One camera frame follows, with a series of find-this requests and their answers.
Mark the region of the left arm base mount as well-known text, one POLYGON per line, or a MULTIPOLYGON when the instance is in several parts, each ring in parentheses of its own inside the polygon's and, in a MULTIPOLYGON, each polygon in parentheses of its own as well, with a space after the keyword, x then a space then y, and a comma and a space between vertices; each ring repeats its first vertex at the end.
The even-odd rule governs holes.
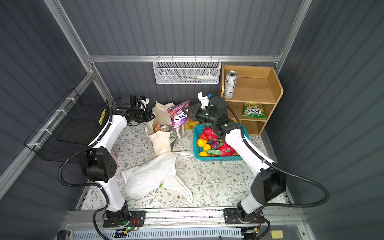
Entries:
POLYGON ((146 211, 110 212, 103 214, 104 228, 143 227, 146 219, 146 211))

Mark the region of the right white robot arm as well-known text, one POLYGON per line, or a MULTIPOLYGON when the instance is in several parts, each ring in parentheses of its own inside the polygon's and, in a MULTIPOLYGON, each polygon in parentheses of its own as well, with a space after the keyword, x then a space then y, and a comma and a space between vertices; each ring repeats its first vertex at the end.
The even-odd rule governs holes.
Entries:
POLYGON ((184 107, 183 112, 192 120, 200 124, 208 124, 216 136, 232 147, 249 166, 255 178, 251 185, 251 192, 237 205, 237 216, 241 222, 248 222, 250 218, 266 207, 274 207, 271 199, 286 190, 287 176, 304 181, 324 192, 319 201, 307 204, 279 204, 287 208, 312 208, 325 204, 329 198, 329 191, 321 184, 308 178, 297 176, 279 168, 272 159, 264 155, 246 136, 241 121, 229 118, 228 112, 233 109, 222 97, 209 98, 208 105, 196 104, 184 107))

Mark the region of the white plastic grocery bag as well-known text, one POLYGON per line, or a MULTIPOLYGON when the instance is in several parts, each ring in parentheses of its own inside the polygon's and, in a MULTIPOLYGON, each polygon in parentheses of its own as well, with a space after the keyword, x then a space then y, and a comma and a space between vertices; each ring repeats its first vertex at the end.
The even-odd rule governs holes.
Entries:
POLYGON ((161 187, 178 192, 191 204, 193 194, 177 175, 176 162, 192 155, 191 151, 167 152, 148 163, 123 171, 123 197, 138 199, 161 187))

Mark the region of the cream canvas tote bag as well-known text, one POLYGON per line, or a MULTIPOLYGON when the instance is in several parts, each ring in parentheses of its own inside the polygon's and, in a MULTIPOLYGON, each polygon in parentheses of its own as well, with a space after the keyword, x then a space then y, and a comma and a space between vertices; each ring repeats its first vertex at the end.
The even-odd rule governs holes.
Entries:
POLYGON ((165 105, 156 102, 152 108, 151 113, 155 115, 155 118, 147 123, 145 130, 153 143, 156 156, 170 152, 176 138, 181 139, 185 133, 184 127, 177 130, 173 128, 168 109, 174 106, 173 102, 165 105))

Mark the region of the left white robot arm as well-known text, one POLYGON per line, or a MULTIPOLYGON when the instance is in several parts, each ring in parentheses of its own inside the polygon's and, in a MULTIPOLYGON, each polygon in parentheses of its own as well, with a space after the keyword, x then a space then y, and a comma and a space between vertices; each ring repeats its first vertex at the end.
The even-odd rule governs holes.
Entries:
POLYGON ((86 187, 95 186, 99 188, 106 200, 106 211, 117 213, 121 212, 126 205, 126 201, 120 193, 116 179, 117 162, 112 156, 112 147, 115 144, 122 130, 127 126, 132 126, 131 122, 146 123, 156 117, 150 109, 110 108, 107 124, 83 150, 74 153, 69 159, 79 157, 82 173, 88 177, 89 182, 83 184, 72 184, 64 180, 64 167, 70 160, 66 160, 59 168, 59 182, 66 187, 86 187))

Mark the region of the purple Fox's candy bag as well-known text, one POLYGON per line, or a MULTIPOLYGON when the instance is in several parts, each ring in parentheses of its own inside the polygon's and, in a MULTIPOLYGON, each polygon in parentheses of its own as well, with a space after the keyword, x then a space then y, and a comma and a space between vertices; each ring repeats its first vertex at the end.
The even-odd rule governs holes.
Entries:
POLYGON ((178 104, 176 106, 172 106, 167 109, 171 122, 172 127, 174 130, 179 129, 185 122, 188 120, 188 114, 186 114, 183 111, 183 108, 186 108, 190 105, 190 101, 182 102, 181 104, 178 104))

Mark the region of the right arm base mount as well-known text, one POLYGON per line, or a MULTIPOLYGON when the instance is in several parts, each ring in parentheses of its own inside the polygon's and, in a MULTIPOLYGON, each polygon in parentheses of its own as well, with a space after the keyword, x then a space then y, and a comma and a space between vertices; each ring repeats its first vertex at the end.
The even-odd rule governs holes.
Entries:
POLYGON ((259 225, 265 223, 262 218, 262 212, 253 212, 247 214, 237 208, 225 208, 223 209, 224 220, 227 225, 235 224, 253 224, 259 225))

